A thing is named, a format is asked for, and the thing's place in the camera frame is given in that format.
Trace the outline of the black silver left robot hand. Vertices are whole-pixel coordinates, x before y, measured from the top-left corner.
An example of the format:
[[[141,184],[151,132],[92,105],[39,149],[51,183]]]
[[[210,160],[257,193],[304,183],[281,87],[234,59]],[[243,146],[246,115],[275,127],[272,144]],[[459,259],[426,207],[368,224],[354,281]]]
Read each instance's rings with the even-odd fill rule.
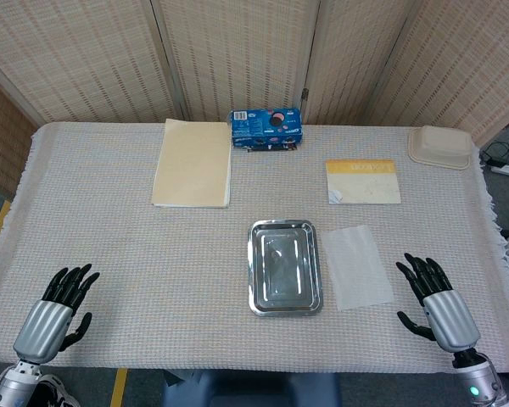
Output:
[[[91,272],[91,268],[91,264],[63,268],[53,276],[14,342],[19,360],[44,365],[84,338],[92,313],[86,312],[73,332],[69,329],[88,290],[100,276],[99,272]]]

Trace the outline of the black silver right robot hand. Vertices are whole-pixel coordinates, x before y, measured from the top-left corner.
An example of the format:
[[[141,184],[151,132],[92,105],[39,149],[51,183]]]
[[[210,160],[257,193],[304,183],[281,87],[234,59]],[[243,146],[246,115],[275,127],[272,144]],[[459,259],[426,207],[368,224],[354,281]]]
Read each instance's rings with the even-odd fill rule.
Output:
[[[442,267],[433,259],[405,253],[406,264],[396,267],[405,276],[428,325],[420,326],[399,311],[397,316],[411,333],[436,342],[445,352],[455,354],[474,348],[481,338],[463,297],[453,288]]]

